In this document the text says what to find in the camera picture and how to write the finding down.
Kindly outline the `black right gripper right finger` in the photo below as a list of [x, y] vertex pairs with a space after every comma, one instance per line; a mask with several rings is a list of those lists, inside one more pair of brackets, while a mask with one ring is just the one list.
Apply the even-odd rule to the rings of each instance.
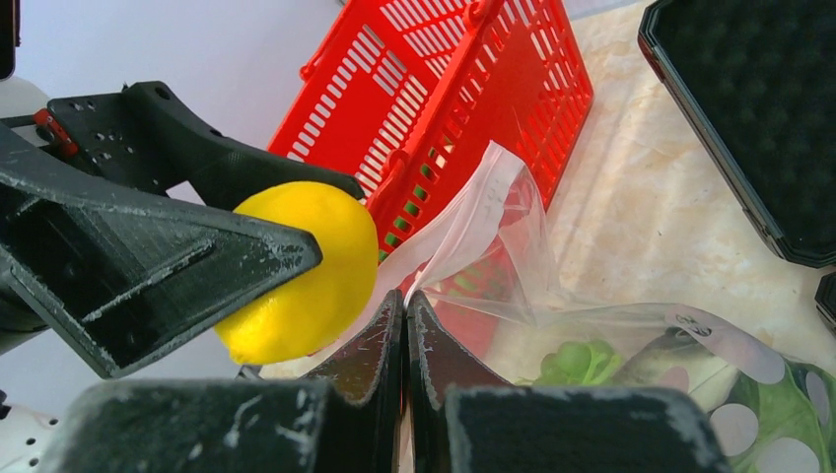
[[727, 472], [707, 416], [661, 387], [521, 387], [406, 306], [419, 472]]

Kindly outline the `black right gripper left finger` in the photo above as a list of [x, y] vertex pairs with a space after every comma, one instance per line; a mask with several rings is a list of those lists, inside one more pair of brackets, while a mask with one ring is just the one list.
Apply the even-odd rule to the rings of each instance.
[[400, 291], [299, 378], [128, 379], [83, 392], [42, 472], [391, 472]]

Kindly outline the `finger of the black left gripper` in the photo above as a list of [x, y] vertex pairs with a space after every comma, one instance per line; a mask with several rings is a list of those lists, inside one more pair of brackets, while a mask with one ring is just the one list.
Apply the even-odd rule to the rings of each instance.
[[308, 232], [138, 191], [1, 130], [1, 348], [51, 329], [100, 377], [313, 269]]
[[364, 191], [346, 173], [309, 165], [222, 134], [160, 81], [118, 92], [51, 99], [38, 113], [51, 154], [83, 172], [164, 196], [187, 182], [203, 202], [231, 211], [246, 198], [292, 181]]

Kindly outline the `yellow toy fruit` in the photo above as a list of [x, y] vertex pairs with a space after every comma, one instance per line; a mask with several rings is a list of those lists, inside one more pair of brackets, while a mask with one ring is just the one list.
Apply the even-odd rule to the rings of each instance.
[[310, 232], [322, 260], [215, 325], [240, 365], [311, 356], [335, 342], [367, 306], [379, 247], [367, 208], [324, 183], [296, 181], [248, 197], [237, 213]]

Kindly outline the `green grape bunch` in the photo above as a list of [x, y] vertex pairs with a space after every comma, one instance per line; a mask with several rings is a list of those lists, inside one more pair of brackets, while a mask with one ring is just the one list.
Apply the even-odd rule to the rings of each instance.
[[542, 358], [536, 378], [521, 378], [516, 385], [608, 385], [623, 364], [624, 358], [603, 340], [567, 341]]

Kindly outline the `clear zip top bag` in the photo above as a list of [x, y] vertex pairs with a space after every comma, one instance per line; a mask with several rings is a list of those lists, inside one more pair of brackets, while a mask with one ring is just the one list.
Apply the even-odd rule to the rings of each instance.
[[388, 256], [373, 301], [424, 294], [450, 334], [502, 379], [539, 375], [567, 341], [607, 342], [624, 363], [671, 327], [758, 383], [787, 362], [835, 378], [835, 349], [809, 291], [819, 275], [772, 256], [699, 171], [645, 176], [602, 210], [561, 203], [550, 230], [533, 174], [498, 144], [449, 206]]

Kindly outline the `green leafy vegetable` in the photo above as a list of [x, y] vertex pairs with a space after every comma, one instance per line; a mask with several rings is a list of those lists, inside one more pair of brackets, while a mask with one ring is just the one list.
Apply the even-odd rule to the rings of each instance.
[[835, 470], [835, 378], [817, 366], [789, 361], [774, 384], [741, 375], [710, 420], [734, 472]]

